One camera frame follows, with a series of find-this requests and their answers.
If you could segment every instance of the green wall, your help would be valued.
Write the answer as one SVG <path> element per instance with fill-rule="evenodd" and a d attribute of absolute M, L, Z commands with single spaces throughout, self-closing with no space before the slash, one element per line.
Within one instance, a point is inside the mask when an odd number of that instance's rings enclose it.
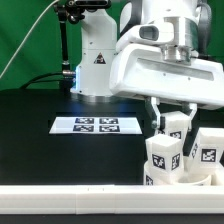
<path fill-rule="evenodd" d="M 224 1 L 208 1 L 213 10 L 212 41 L 209 53 L 224 62 Z M 0 8 L 0 72 L 4 69 L 24 36 L 51 0 L 11 0 L 1 2 Z M 108 13 L 119 21 L 125 0 L 113 3 Z M 80 25 L 68 25 L 69 55 L 72 66 L 81 60 Z M 28 41 L 0 79 L 0 90 L 18 88 L 31 78 L 60 71 L 61 48 L 57 16 L 53 9 L 43 17 Z M 33 85 L 32 88 L 58 88 L 57 83 Z"/>

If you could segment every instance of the black cable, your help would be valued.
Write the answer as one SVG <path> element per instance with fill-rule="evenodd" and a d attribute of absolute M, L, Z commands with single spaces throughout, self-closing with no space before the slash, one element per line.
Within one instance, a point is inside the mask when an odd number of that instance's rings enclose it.
<path fill-rule="evenodd" d="M 20 89 L 26 89 L 31 83 L 39 80 L 39 79 L 43 79 L 43 78 L 46 78 L 46 77 L 50 77 L 50 76 L 56 76 L 56 75 L 62 75 L 62 72 L 55 72 L 55 73 L 47 73 L 47 74 L 44 74 L 44 75 L 39 75 L 33 79 L 31 79 L 30 81 L 28 81 L 27 83 L 23 84 Z"/>
<path fill-rule="evenodd" d="M 51 80 L 40 80 L 40 81 L 33 81 L 33 82 L 30 82 L 29 84 L 26 85 L 25 88 L 23 89 L 26 89 L 29 85 L 31 84 L 35 84 L 35 83 L 43 83 L 43 82 L 60 82 L 62 79 L 51 79 Z"/>

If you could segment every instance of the white block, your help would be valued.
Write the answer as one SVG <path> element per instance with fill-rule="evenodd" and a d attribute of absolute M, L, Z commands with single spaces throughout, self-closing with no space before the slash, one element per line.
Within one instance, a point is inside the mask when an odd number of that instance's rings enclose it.
<path fill-rule="evenodd" d="M 183 146 L 191 121 L 190 117 L 180 111 L 163 113 L 161 114 L 161 116 L 165 117 L 165 129 L 156 130 L 155 135 L 165 134 L 174 138 L 181 139 Z"/>
<path fill-rule="evenodd" d="M 144 176 L 143 176 L 143 185 L 156 186 L 156 185 L 168 185 L 168 183 L 158 179 L 155 176 L 152 176 L 149 171 L 149 162 L 146 161 L 144 164 Z"/>
<path fill-rule="evenodd" d="M 224 129 L 200 128 L 188 157 L 188 172 L 213 175 L 219 167 L 223 150 Z"/>
<path fill-rule="evenodd" d="M 113 185 L 78 186 L 76 188 L 76 214 L 98 214 L 115 212 Z"/>
<path fill-rule="evenodd" d="M 158 134 L 146 140 L 149 172 L 166 183 L 173 183 L 184 173 L 180 139 Z"/>
<path fill-rule="evenodd" d="M 224 167 L 222 164 L 219 164 L 215 174 L 212 175 L 212 185 L 224 186 Z"/>

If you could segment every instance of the white cube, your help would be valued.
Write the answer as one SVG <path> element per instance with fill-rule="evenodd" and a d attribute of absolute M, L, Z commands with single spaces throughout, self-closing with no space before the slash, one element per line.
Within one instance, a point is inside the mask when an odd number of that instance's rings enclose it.
<path fill-rule="evenodd" d="M 149 172 L 172 184 L 184 173 L 182 142 L 180 139 L 158 134 L 146 140 Z"/>
<path fill-rule="evenodd" d="M 188 157 L 188 172 L 213 175 L 219 167 L 223 150 L 224 129 L 199 128 Z"/>
<path fill-rule="evenodd" d="M 168 185 L 168 183 L 160 180 L 157 177 L 152 176 L 149 171 L 149 162 L 146 161 L 144 164 L 143 185 L 156 186 L 156 185 Z"/>
<path fill-rule="evenodd" d="M 182 145 L 184 145 L 191 122 L 190 117 L 180 111 L 163 113 L 161 116 L 165 117 L 165 128 L 163 130 L 156 130 L 155 135 L 165 134 L 181 139 Z"/>

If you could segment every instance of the triangle warning sticker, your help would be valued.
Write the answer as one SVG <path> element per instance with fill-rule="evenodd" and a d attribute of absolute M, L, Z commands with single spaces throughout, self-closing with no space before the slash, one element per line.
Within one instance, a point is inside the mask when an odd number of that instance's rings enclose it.
<path fill-rule="evenodd" d="M 94 64 L 106 64 L 102 53 L 99 53 L 99 55 L 97 56 L 96 60 L 94 61 Z"/>

